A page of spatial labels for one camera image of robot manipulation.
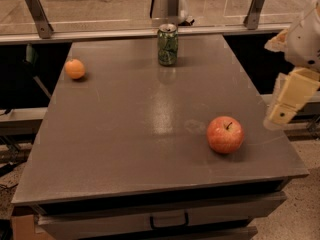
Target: can top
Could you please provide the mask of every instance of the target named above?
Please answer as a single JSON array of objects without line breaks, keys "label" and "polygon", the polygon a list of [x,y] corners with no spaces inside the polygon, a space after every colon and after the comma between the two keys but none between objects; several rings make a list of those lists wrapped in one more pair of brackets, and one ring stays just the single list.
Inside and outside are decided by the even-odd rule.
[{"label": "can top", "polygon": [[165,32],[165,33],[172,33],[177,30],[177,27],[174,24],[162,24],[159,27],[159,29],[160,29],[160,31]]}]

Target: white robotic hand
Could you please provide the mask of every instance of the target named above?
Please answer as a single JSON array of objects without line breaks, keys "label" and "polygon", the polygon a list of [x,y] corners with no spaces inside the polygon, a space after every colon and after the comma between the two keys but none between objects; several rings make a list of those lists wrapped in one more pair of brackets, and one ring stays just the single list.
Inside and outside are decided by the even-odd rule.
[{"label": "white robotic hand", "polygon": [[320,0],[313,0],[288,30],[281,31],[265,48],[282,51],[295,68],[279,74],[264,126],[281,129],[320,87]]}]

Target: soda can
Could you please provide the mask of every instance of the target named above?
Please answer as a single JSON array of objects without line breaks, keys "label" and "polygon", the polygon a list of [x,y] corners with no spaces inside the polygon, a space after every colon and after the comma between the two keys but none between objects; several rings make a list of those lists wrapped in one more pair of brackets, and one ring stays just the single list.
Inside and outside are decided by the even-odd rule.
[{"label": "soda can", "polygon": [[178,30],[174,24],[163,24],[158,30],[158,61],[163,66],[176,63],[178,56]]}]

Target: tangerine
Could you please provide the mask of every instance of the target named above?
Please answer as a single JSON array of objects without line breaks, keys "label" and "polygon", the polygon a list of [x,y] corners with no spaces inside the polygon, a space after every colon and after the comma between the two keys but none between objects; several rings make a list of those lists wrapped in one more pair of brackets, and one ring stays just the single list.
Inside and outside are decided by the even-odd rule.
[{"label": "tangerine", "polygon": [[79,79],[85,75],[86,69],[83,63],[77,59],[68,60],[64,64],[67,75],[72,79]]}]

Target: speckled floor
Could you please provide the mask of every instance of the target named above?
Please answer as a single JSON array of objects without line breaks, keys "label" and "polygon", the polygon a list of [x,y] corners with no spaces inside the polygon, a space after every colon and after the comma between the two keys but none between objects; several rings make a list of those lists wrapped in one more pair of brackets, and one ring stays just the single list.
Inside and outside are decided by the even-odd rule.
[{"label": "speckled floor", "polygon": [[[105,30],[115,26],[123,28],[150,27],[149,0],[108,0],[113,1],[112,13],[106,0],[44,0],[50,21],[55,22],[58,31]],[[190,15],[196,20],[195,26],[242,24],[251,0],[187,0]],[[308,0],[267,0],[262,11],[261,22],[291,22]],[[138,8],[121,10],[123,6]],[[90,22],[84,24],[84,16]],[[1,34],[32,33],[32,19],[22,0],[0,0]],[[293,180],[284,189],[288,200],[267,218],[255,219],[252,224],[258,228],[254,240],[319,240],[320,239],[320,140],[292,137],[291,143],[310,170],[310,175]],[[0,184],[14,186],[19,183],[24,164],[0,178]],[[0,189],[0,219],[10,219],[12,212],[12,189]]]}]

